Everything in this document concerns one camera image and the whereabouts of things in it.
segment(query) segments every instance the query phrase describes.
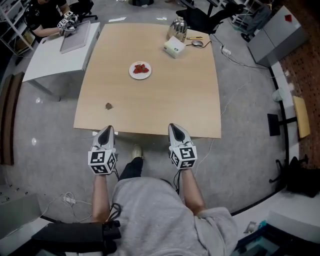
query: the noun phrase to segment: wooden table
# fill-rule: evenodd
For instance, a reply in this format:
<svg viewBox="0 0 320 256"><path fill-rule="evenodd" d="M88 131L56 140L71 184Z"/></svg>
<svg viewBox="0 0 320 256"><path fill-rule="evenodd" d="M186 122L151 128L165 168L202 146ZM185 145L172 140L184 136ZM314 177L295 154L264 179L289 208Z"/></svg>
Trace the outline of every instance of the wooden table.
<svg viewBox="0 0 320 256"><path fill-rule="evenodd" d="M93 50L77 103L74 128L167 135L169 123L192 137L221 138L220 100L212 48L186 46L174 59L163 46L167 25L106 24ZM188 30L188 37L207 34ZM152 74L135 80L129 67L148 62ZM107 110L106 104L113 108Z"/></svg>

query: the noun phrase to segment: white shoe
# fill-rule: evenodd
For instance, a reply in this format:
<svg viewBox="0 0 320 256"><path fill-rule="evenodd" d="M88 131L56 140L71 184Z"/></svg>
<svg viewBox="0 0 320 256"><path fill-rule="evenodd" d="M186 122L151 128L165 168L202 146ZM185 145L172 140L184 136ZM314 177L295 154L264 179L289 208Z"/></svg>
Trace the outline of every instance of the white shoe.
<svg viewBox="0 0 320 256"><path fill-rule="evenodd" d="M142 148L138 144L135 144L132 150L132 160L135 158L144 158L142 155Z"/></svg>

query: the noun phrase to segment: gray shirt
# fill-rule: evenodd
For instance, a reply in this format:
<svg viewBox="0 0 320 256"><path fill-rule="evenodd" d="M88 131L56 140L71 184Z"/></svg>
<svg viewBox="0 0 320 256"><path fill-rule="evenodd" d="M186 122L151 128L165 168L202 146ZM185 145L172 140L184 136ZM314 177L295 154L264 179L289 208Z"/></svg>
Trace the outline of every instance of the gray shirt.
<svg viewBox="0 0 320 256"><path fill-rule="evenodd" d="M237 226L224 207L194 216L165 181L123 179L112 202L122 207L119 256L229 256L237 244Z"/></svg>

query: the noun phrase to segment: floor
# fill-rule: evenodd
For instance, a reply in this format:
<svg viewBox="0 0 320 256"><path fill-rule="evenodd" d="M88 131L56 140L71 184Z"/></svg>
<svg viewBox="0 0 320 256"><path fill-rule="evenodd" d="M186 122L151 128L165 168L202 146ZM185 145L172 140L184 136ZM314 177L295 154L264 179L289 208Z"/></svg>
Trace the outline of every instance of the floor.
<svg viewBox="0 0 320 256"><path fill-rule="evenodd" d="M196 3L200 9L208 9L205 0ZM147 8L131 6L127 1L96 0L92 12L99 16L102 24L126 17L120 22L169 25L179 9L178 5L162 0L156 0ZM220 25L216 36L238 61L255 66L240 32L227 20ZM233 212L274 191L274 185L268 180L278 175L275 160L284 159L285 144L282 137L269 136L267 113L280 112L280 106L271 97L274 84L268 77L269 71L232 64L221 54L220 43L215 42L213 36L211 39L223 112L222 138L213 141L210 154L197 172L193 171L206 206L224 206ZM26 70L29 58L23 59L14 72ZM59 75L39 80L62 95L60 102L50 100L29 84L22 85L18 100L14 125L15 164L3 169L9 184L38 194L42 211L65 192L74 193L77 200L91 202L94 175L87 166L87 151L93 134L91 130L73 128L83 74L72 76L72 79ZM194 138L193 142L200 163L212 139ZM167 136L119 133L115 144L119 173L131 160L134 144L144 149L143 176L173 181L176 169L168 158ZM115 175L107 177L110 195L116 183ZM77 203L73 209L78 219L91 213L91 206L84 203ZM76 221L71 209L60 199L50 205L45 215L63 222Z"/></svg>

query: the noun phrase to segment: cable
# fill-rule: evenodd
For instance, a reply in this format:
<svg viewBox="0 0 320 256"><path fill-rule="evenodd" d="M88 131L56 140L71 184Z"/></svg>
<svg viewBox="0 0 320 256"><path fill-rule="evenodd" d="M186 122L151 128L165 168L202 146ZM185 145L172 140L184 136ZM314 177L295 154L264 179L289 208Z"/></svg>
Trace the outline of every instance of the cable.
<svg viewBox="0 0 320 256"><path fill-rule="evenodd" d="M22 57L22 58L26 58L26 59L32 59L32 57L26 57L26 56L22 56L22 55L17 55L17 57Z"/></svg>
<svg viewBox="0 0 320 256"><path fill-rule="evenodd" d="M48 206L46 207L45 211L40 215L43 216L47 210L49 209L49 206L55 201L57 200L58 198L60 198L61 196L63 195L63 199L61 200L66 206L69 206L71 207L71 210L72 210L72 214L73 216L75 217L75 219L78 221L78 222L83 222L87 219L89 219L92 214L90 214L88 217L84 218L84 219L81 219L81 220L78 220L78 218L76 217L76 214L74 212L74 209L73 209L73 206L76 204L76 202L79 202L79 203L85 203L87 205L92 205L92 203L89 203L89 202L85 202L85 201L82 201L82 200L76 200L75 199L75 195L71 192L66 192L66 193L61 193L58 197L56 197L55 199L53 199L49 204Z"/></svg>
<svg viewBox="0 0 320 256"><path fill-rule="evenodd" d="M223 110L223 112L221 113L220 117L222 117L222 115L226 112L227 106L232 102L233 97L238 93L238 91L241 90L243 87L247 86L250 82L251 82L251 75L250 75L250 73L249 73L249 81L246 82L244 85L242 85L241 87L239 87L239 88L235 91L235 93L231 96L229 102L225 105L224 110ZM214 143L214 141L215 141L215 138L212 139L212 141L211 141L211 143L210 143L210 147L209 147L208 154L206 154L206 156L205 156L205 157L198 163L198 165L196 166L194 177L196 177L196 175L197 175L199 165L207 158L207 156L209 156L209 154L210 154L210 152L211 152L212 144Z"/></svg>
<svg viewBox="0 0 320 256"><path fill-rule="evenodd" d="M114 202L112 205L111 205L111 208L110 208L110 213L112 211L112 209L115 208L115 212L113 212L112 214L109 215L109 217L106 219L105 222L107 222L108 220L115 220L116 218L118 218L122 212L122 207L120 204Z"/></svg>
<svg viewBox="0 0 320 256"><path fill-rule="evenodd" d="M194 46L194 47L199 47L199 48L205 48L208 44L211 44L212 42L211 41L209 41L209 42L207 42L206 43L206 45L205 46L200 46L200 45L194 45L194 44L186 44L185 46Z"/></svg>
<svg viewBox="0 0 320 256"><path fill-rule="evenodd" d="M225 56L229 61L231 61L231 62L233 62L233 63L235 63L235 64L237 64L237 65L239 65L239 66L244 66L244 67L248 67L248 68L252 68L252 69L261 69L261 70L268 70L268 68L267 67L259 67L259 66L249 66L249 65L247 65L247 64L244 64L244 63L242 63L242 62L239 62L239 61L237 61L236 60L236 58L234 57L234 56L232 56L235 60L233 60L233 59L230 59L227 55L225 55L224 54L224 52L222 51L223 50L223 48L225 48L225 45L217 38L217 36L215 35L215 34L212 34L214 37L215 37L215 39L217 39L217 41L221 44L221 53L222 53L222 55L223 56Z"/></svg>
<svg viewBox="0 0 320 256"><path fill-rule="evenodd" d="M179 195L180 193L180 174L181 174L181 169L179 169L177 171L177 173L175 174L174 178L173 178L173 184L175 186L175 192L177 192L177 194Z"/></svg>
<svg viewBox="0 0 320 256"><path fill-rule="evenodd" d="M114 168L114 173L115 173L115 176L117 177L117 179L118 179L118 181L119 181L119 174L118 174L118 170L117 170L117 168Z"/></svg>

